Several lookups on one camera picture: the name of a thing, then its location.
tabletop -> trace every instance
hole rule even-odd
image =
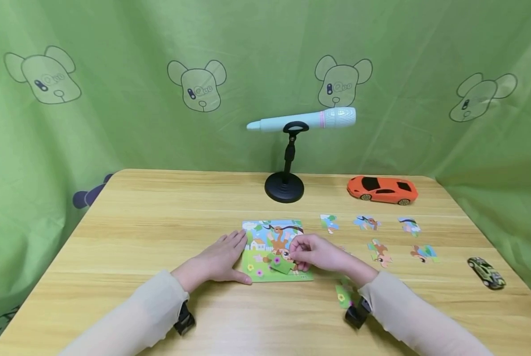
[[[394,273],[428,303],[475,334],[495,355],[531,355],[531,291],[450,195],[434,180],[404,177],[419,191],[409,206],[364,202],[347,193],[346,175],[299,175],[303,198],[284,205],[263,188],[266,173],[123,170],[111,177],[25,304],[0,337],[0,356],[56,355],[162,269],[172,270],[220,235],[249,220],[301,220],[370,262],[367,247],[389,248]],[[333,214],[329,235],[319,214]],[[357,215],[377,231],[353,224]],[[399,217],[414,218],[418,237]],[[430,244],[438,263],[421,263],[412,245]],[[491,263],[507,282],[491,291],[467,265]],[[339,276],[314,270],[314,281],[208,282],[191,296],[197,319],[184,337],[172,330],[141,355],[411,355],[369,318],[354,330],[343,320]]]

black wrist strap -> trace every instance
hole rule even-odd
[[[371,312],[370,304],[364,297],[360,297],[360,301],[356,307],[349,307],[347,309],[345,320],[355,329],[360,329]]]
[[[186,302],[187,301],[184,301],[184,303],[182,303],[182,307],[180,307],[180,312],[178,314],[178,321],[175,323],[175,325],[173,325],[173,327],[177,330],[180,336],[186,334],[188,330],[190,330],[194,325],[196,325],[194,316],[191,314],[190,311],[188,311]]]

beige sleeve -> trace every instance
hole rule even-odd
[[[165,338],[188,299],[180,283],[163,270],[123,304],[75,339],[61,356],[135,356]]]
[[[492,353],[469,331],[418,297],[398,278],[381,271],[359,293],[372,314],[398,340],[423,356]]]

purple bear shape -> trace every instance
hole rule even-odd
[[[112,175],[105,176],[103,183],[93,188],[90,191],[78,191],[74,194],[72,198],[72,203],[77,209],[84,209],[86,206],[91,206],[93,202],[97,199],[97,196],[101,193],[107,181],[111,178]]]

microphone stand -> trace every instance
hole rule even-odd
[[[283,172],[276,172],[265,180],[265,193],[269,198],[280,203],[294,203],[305,191],[302,180],[290,172],[291,162],[295,159],[295,140],[300,132],[309,130],[303,121],[292,121],[286,124],[283,131],[289,134],[289,143],[285,148],[285,167]]]

